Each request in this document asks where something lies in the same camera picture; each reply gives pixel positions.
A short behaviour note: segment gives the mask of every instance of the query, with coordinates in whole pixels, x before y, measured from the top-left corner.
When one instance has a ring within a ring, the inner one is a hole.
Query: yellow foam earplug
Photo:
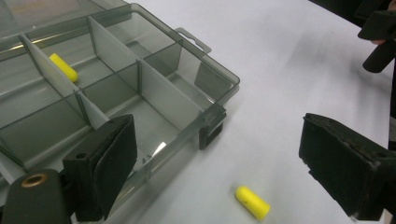
[[[258,220],[263,220],[271,209],[268,203],[245,186],[239,187],[235,196]]]
[[[58,54],[53,53],[49,56],[50,60],[61,69],[62,72],[70,79],[75,82],[78,79],[78,73],[69,64],[67,64]]]

